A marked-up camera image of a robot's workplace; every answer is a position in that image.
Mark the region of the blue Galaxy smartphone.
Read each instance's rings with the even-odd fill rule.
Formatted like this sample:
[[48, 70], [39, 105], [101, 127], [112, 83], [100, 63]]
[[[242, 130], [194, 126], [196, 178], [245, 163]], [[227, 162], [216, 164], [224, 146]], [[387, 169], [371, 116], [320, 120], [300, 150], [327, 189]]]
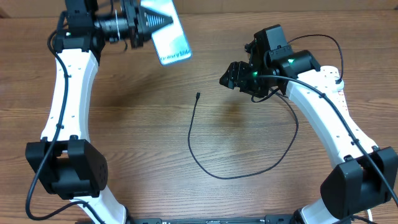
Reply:
[[188, 60], [192, 57], [189, 42], [180, 23], [172, 0], [143, 0], [141, 6], [165, 14], [173, 23], [152, 34], [152, 41], [163, 66]]

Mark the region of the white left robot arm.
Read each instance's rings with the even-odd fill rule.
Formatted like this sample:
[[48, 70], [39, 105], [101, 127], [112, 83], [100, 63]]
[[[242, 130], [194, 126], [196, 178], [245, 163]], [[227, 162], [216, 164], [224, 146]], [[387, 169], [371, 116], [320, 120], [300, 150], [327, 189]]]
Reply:
[[129, 210], [110, 191], [105, 157], [90, 143], [88, 117], [93, 81], [107, 42], [142, 47], [172, 17], [122, 1], [121, 10], [98, 14], [96, 1], [67, 1], [47, 46], [55, 57], [56, 81], [49, 118], [25, 157], [49, 194], [78, 205], [92, 223], [132, 223]]

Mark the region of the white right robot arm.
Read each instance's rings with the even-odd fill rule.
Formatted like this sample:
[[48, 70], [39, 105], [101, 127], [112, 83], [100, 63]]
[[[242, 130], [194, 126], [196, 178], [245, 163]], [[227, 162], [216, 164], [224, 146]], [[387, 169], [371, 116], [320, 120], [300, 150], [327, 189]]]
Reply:
[[320, 138], [332, 171], [321, 197], [291, 215], [270, 215], [267, 223], [350, 223], [357, 213], [396, 201], [397, 153], [380, 148], [353, 121], [337, 68], [322, 66], [307, 50], [294, 52], [280, 25], [254, 34], [245, 45], [247, 62], [233, 62], [220, 84], [256, 98], [280, 91]]

